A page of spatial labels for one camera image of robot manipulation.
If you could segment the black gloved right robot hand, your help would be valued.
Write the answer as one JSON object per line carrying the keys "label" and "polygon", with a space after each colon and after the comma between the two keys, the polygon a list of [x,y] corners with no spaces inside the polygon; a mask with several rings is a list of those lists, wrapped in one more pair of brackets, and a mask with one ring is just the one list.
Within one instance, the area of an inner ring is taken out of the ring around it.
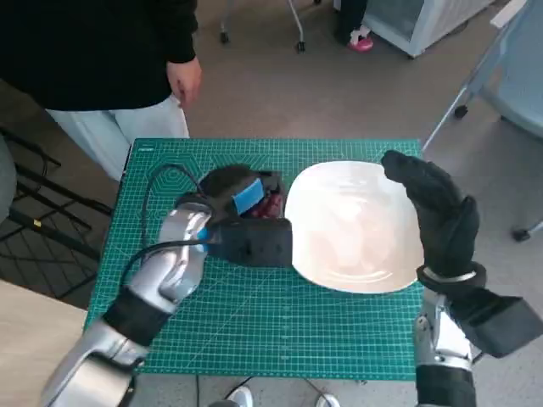
{"label": "black gloved right robot hand", "polygon": [[418,218],[423,264],[435,275],[453,278],[472,271],[479,212],[438,165],[389,150],[381,159],[385,176],[406,189]]}

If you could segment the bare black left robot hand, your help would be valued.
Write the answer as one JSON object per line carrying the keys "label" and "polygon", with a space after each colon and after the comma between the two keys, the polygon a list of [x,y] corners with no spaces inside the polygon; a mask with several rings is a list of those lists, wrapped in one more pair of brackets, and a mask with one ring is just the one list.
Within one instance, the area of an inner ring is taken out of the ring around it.
{"label": "bare black left robot hand", "polygon": [[230,164],[212,170],[200,186],[203,193],[229,216],[283,218],[285,195],[283,182],[276,171]]}

